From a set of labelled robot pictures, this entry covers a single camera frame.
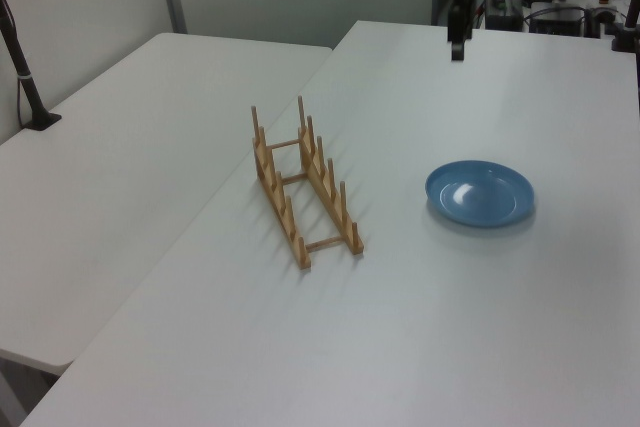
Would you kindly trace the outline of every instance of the blue plate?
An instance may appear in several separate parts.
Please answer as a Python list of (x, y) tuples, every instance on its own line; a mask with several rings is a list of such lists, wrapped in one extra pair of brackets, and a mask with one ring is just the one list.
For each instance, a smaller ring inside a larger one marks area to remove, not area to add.
[(456, 222), (500, 227), (524, 219), (533, 210), (533, 187), (504, 165), (463, 160), (438, 167), (425, 184), (436, 209)]

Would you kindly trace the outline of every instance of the black cable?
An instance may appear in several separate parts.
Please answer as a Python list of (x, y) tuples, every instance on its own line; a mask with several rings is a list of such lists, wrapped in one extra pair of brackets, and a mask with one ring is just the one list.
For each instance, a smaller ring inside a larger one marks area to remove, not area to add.
[(560, 12), (562, 10), (580, 10), (582, 12), (586, 12), (587, 9), (584, 9), (582, 7), (578, 7), (578, 6), (571, 6), (571, 7), (550, 7), (548, 9), (542, 9), (539, 10), (537, 12), (534, 12), (532, 14), (527, 15), (524, 19), (525, 22), (529, 19), (532, 19), (533, 17), (537, 17), (538, 15), (544, 15), (544, 14), (549, 14), (551, 12)]
[(7, 14), (9, 14), (9, 20), (11, 21), (11, 27), (13, 27), (13, 30), (16, 30), (16, 20), (13, 18), (13, 12), (11, 12), (11, 7), (9, 7), (9, 3), (7, 2), (7, 0), (1, 0), (2, 1), (2, 5), (4, 5), (4, 8), (7, 11)]
[(18, 124), (20, 125), (21, 129), (24, 129), (24, 124), (22, 123), (22, 114), (20, 113), (20, 79), (18, 80), (18, 102), (17, 102), (17, 111), (18, 111)]

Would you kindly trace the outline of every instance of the white table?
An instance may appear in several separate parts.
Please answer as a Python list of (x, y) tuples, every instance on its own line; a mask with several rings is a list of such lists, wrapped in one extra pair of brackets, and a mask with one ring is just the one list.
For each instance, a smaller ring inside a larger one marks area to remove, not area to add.
[[(245, 157), (24, 427), (635, 425), (635, 60), (491, 31), (450, 55), (446, 29), (360, 22), (303, 89), (362, 257), (301, 273)], [(267, 140), (297, 125), (293, 103)], [(467, 158), (526, 175), (535, 215), (434, 213), (425, 178)]]
[(0, 356), (61, 373), (326, 48), (162, 34), (0, 147)]

